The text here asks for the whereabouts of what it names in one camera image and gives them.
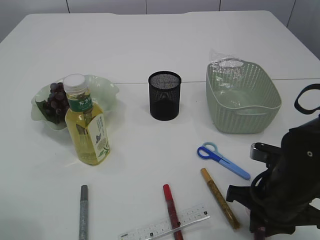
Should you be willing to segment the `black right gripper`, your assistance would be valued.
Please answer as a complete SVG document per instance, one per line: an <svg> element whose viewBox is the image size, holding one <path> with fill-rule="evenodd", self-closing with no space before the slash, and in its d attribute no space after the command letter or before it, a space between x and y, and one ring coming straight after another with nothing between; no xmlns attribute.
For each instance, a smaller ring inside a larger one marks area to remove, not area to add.
<svg viewBox="0 0 320 240"><path fill-rule="evenodd" d="M265 237L277 234L291 235L299 226L320 227L320 210L307 204L303 209L286 209L284 206L261 206L252 197L249 186L230 185L226 200L237 201L250 210L249 231L254 234L258 227L265 227Z"/></svg>

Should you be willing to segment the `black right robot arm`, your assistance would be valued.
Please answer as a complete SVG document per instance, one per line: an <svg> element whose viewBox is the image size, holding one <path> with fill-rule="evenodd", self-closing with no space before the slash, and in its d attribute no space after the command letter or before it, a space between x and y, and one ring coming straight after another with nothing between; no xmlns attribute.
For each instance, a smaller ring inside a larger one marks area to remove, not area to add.
<svg viewBox="0 0 320 240"><path fill-rule="evenodd" d="M255 240L291 235L298 226L320 226L320 211L311 202L320 197L320 119L291 128L281 146L251 145L250 158L266 170L250 186L230 185L226 200L250 211Z"/></svg>

